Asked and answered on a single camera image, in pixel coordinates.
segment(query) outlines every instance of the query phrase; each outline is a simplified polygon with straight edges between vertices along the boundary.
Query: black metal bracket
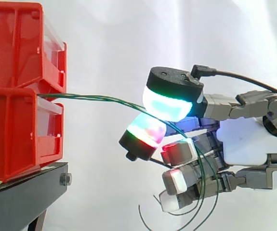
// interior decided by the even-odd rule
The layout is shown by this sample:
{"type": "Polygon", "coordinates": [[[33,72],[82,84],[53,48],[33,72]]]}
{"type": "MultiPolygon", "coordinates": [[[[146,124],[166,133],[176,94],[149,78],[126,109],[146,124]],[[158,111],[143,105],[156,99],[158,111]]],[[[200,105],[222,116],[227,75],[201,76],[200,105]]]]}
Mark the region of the black metal bracket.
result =
{"type": "Polygon", "coordinates": [[[0,185],[0,231],[19,231],[41,218],[67,190],[60,183],[67,163],[53,163],[34,175],[0,185]]]}

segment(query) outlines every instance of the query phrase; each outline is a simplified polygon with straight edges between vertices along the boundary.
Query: red plastic bin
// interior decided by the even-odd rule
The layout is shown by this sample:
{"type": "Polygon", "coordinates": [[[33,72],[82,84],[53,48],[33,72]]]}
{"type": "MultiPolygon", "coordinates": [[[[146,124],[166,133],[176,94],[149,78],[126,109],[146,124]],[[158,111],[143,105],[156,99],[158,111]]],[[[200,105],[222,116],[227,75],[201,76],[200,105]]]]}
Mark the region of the red plastic bin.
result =
{"type": "Polygon", "coordinates": [[[14,87],[66,92],[66,44],[39,3],[0,2],[0,88],[14,87]]]}
{"type": "Polygon", "coordinates": [[[32,89],[0,89],[0,181],[31,174],[63,156],[63,106],[32,89]]]}

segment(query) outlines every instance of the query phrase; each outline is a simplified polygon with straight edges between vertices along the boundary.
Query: black sensor cap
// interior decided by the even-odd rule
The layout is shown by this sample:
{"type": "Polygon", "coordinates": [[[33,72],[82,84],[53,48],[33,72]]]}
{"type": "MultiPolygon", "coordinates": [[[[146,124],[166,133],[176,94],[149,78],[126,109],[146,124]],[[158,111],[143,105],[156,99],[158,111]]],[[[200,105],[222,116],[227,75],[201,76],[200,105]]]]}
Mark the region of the black sensor cap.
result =
{"type": "Polygon", "coordinates": [[[196,102],[204,84],[188,71],[158,66],[151,68],[146,86],[165,97],[196,102]]]}
{"type": "Polygon", "coordinates": [[[121,139],[119,140],[120,145],[125,148],[128,153],[126,157],[135,161],[137,158],[143,160],[150,160],[156,148],[149,146],[145,142],[132,135],[128,130],[125,131],[121,139]]]}

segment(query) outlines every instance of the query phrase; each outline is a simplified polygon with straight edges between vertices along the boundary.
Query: metal bolt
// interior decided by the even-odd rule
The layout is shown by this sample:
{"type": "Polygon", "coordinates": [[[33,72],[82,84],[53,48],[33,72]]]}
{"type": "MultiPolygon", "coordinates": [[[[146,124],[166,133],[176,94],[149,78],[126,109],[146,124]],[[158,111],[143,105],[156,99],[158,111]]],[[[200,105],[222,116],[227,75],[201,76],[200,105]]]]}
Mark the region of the metal bolt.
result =
{"type": "Polygon", "coordinates": [[[62,173],[60,175],[60,184],[63,186],[69,186],[72,183],[72,174],[71,173],[62,173]]]}

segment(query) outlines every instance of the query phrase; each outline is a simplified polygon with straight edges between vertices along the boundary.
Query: robotic hand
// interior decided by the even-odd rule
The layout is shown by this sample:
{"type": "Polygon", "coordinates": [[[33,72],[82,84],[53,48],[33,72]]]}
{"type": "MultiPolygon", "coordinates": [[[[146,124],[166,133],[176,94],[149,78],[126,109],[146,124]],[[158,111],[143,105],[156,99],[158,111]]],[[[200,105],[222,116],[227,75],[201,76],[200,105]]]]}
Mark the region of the robotic hand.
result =
{"type": "MultiPolygon", "coordinates": [[[[151,69],[143,96],[146,110],[159,119],[173,121],[183,132],[202,131],[162,147],[163,162],[172,167],[162,174],[166,190],[159,197],[165,212],[200,198],[202,175],[197,150],[205,156],[201,159],[205,197],[217,194],[214,174],[220,193],[232,192],[237,186],[277,188],[277,94],[268,90],[249,91],[236,98],[203,94],[200,77],[216,74],[215,69],[197,65],[191,73],[166,67],[151,69]],[[237,173],[227,171],[234,165],[247,168],[237,173]]],[[[164,136],[176,134],[160,121],[145,117],[138,116],[119,141],[132,161],[149,160],[164,136]]]]}

